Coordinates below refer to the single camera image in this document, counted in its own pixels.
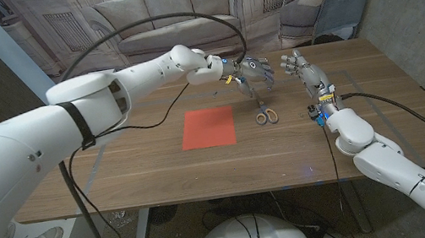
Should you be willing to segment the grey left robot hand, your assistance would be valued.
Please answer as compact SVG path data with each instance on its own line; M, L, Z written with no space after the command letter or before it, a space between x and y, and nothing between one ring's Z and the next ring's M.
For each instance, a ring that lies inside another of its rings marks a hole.
M237 89L243 95L252 98L254 88L250 83L264 83L266 89L274 84L275 71L272 70L267 58L245 57L241 62L228 62L224 65L226 75L231 75L237 83Z

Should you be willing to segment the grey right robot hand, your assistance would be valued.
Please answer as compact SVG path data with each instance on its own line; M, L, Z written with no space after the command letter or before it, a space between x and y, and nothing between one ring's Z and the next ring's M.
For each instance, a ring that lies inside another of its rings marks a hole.
M291 76L297 76L302 80L310 98L315 100L318 110L327 117L335 111L345 108L339 95L335 92L335 86L323 70L316 64L307 61L298 49L292 51L291 56L281 56L281 67Z

